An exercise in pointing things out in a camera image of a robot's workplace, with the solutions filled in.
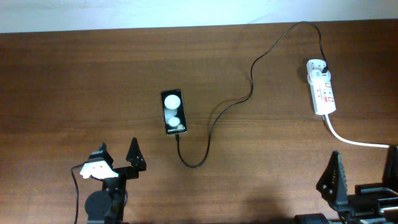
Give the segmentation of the black Samsung flip phone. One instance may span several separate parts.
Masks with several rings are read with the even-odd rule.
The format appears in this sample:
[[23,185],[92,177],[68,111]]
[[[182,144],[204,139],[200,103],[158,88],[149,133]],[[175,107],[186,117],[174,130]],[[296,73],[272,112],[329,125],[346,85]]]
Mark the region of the black Samsung flip phone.
[[181,90],[166,90],[160,95],[164,114],[165,133],[167,135],[186,133],[188,128]]

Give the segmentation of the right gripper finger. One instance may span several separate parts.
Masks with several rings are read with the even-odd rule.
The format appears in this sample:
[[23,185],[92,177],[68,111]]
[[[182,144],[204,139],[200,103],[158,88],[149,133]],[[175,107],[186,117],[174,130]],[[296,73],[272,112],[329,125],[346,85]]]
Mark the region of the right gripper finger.
[[397,192],[397,146],[391,146],[388,150],[382,183]]
[[331,153],[328,165],[316,184],[322,198],[333,206],[348,204],[348,189],[340,153]]

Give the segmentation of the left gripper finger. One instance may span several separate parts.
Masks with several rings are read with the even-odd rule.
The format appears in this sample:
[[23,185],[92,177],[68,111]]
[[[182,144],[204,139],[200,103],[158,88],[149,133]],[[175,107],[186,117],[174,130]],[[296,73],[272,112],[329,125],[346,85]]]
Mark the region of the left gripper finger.
[[139,143],[137,138],[133,137],[127,156],[126,161],[131,163],[131,166],[135,168],[138,172],[145,171],[147,168],[146,161],[139,148]]
[[98,162],[98,161],[105,161],[107,165],[110,166],[110,168],[113,167],[114,160],[108,153],[106,144],[104,142],[102,142],[99,145],[99,148],[96,151],[93,151],[88,158],[88,162]]

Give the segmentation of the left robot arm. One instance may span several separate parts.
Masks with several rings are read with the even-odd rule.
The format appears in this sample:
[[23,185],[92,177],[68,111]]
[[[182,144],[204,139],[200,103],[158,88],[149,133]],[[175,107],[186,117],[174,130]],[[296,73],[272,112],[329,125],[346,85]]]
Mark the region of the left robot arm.
[[80,171],[83,178],[102,182],[102,189],[93,192],[85,202],[88,223],[123,222],[124,207],[128,198],[126,182],[137,179],[139,173],[146,170],[146,162],[136,138],[132,138],[126,161],[131,165],[114,168],[113,158],[108,153],[106,144],[102,143],[83,165]]

